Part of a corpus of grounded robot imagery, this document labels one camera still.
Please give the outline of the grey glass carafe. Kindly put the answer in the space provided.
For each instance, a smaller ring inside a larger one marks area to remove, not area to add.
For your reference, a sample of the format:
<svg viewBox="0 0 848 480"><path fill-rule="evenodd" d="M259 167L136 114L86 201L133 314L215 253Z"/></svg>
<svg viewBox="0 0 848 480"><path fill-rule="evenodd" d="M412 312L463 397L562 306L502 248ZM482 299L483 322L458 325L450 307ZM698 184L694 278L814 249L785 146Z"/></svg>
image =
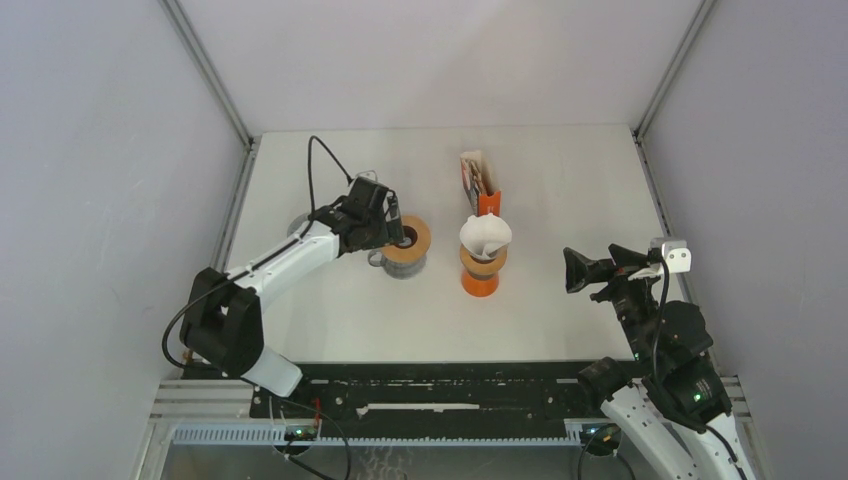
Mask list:
<svg viewBox="0 0 848 480"><path fill-rule="evenodd" d="M367 255L368 264L382 269L389 277L396 280L407 280L417 276L426 266L427 256L412 262L396 262L389 260L379 249L371 250Z"/></svg>

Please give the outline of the white paper coffee filter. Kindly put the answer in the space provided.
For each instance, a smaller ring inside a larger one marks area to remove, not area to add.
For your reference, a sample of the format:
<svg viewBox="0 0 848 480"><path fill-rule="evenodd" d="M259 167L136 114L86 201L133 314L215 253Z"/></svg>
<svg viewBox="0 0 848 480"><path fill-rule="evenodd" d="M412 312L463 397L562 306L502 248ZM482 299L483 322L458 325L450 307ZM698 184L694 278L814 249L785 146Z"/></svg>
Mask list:
<svg viewBox="0 0 848 480"><path fill-rule="evenodd" d="M489 213L469 216L459 231L461 244L478 260L492 260L497 252L512 242L511 227L501 217Z"/></svg>

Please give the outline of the orange glass carafe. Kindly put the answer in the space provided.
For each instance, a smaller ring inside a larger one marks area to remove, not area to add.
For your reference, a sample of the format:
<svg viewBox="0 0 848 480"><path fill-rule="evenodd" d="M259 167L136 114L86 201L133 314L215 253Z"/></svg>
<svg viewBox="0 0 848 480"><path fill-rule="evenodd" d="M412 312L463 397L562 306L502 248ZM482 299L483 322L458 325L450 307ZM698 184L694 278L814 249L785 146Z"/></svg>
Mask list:
<svg viewBox="0 0 848 480"><path fill-rule="evenodd" d="M492 295L499 286L499 275L478 275L469 270L461 274L461 285L466 293L477 298Z"/></svg>

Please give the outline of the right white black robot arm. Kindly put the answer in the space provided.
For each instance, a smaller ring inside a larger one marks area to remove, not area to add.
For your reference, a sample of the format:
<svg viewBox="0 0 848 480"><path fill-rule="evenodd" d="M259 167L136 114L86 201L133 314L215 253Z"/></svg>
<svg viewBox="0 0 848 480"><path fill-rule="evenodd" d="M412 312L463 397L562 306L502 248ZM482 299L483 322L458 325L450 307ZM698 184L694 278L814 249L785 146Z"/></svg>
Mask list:
<svg viewBox="0 0 848 480"><path fill-rule="evenodd" d="M665 479L753 479L740 442L731 397L707 357L713 339L699 306L668 298L671 278L687 273L686 241L655 238L640 253L611 244L604 259L566 247L565 289L593 285L596 303L612 305L633 359L644 373L626 373L610 357L580 371L579 406L605 415Z"/></svg>

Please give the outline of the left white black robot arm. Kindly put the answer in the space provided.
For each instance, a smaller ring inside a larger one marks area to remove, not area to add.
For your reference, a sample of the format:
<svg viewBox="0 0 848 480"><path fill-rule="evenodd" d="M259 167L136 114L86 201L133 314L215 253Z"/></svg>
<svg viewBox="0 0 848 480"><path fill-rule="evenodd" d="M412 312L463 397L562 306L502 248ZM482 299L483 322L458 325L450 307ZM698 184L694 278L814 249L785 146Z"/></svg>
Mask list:
<svg viewBox="0 0 848 480"><path fill-rule="evenodd" d="M300 367L267 343L264 312L319 267L403 238L395 191L357 176L347 194L312 210L271 250L227 272L198 273L178 316L179 340L220 372L273 393L286 415L301 416L310 409L313 392L301 383Z"/></svg>

